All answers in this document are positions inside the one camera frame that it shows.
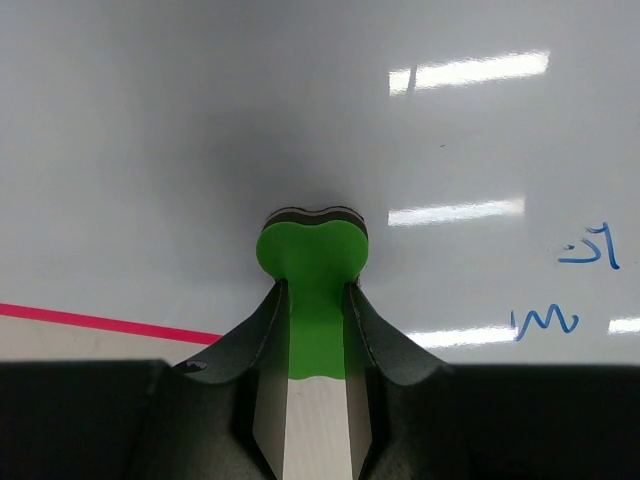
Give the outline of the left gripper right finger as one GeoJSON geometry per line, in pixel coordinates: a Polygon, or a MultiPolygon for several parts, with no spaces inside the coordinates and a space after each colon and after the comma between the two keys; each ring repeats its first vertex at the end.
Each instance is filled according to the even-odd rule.
{"type": "Polygon", "coordinates": [[[449,364],[343,290],[357,479],[635,479],[634,365],[449,364]]]}

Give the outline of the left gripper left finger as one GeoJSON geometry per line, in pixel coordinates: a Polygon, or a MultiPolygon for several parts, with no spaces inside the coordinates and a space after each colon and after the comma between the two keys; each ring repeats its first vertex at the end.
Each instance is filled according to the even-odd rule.
{"type": "Polygon", "coordinates": [[[177,365],[161,360],[1,366],[5,479],[279,479],[289,292],[177,365]]]}

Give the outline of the green whiteboard eraser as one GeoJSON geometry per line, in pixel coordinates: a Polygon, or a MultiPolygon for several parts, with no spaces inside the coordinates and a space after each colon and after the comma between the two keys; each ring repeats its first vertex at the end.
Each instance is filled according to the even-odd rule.
{"type": "Polygon", "coordinates": [[[288,285],[289,378],[345,378],[342,301],[369,256],[364,218],[346,206],[284,207],[256,243],[262,270],[288,285]]]}

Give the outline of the pink framed whiteboard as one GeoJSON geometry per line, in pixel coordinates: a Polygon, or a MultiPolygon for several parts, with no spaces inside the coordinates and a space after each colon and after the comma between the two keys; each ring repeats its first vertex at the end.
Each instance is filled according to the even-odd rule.
{"type": "Polygon", "coordinates": [[[638,3],[2,3],[3,302],[223,333],[327,205],[447,361],[637,362],[638,3]]]}

